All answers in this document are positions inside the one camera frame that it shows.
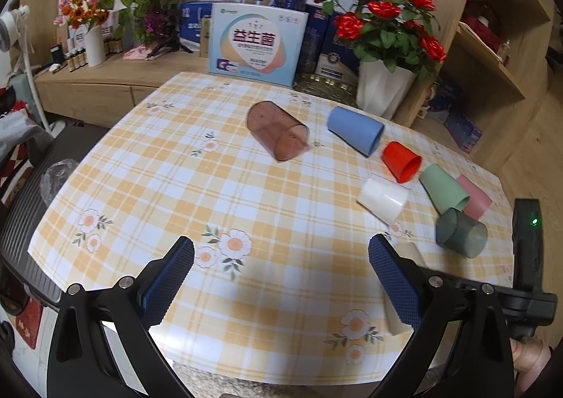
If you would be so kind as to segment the person's right hand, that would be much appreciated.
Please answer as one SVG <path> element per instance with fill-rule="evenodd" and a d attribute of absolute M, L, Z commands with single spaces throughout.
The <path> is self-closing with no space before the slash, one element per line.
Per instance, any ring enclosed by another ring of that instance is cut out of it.
<path fill-rule="evenodd" d="M 511 340 L 513 367 L 518 373 L 514 396 L 520 397 L 538 378 L 551 359 L 547 343 L 539 338 L 525 337 L 521 341 Z"/>

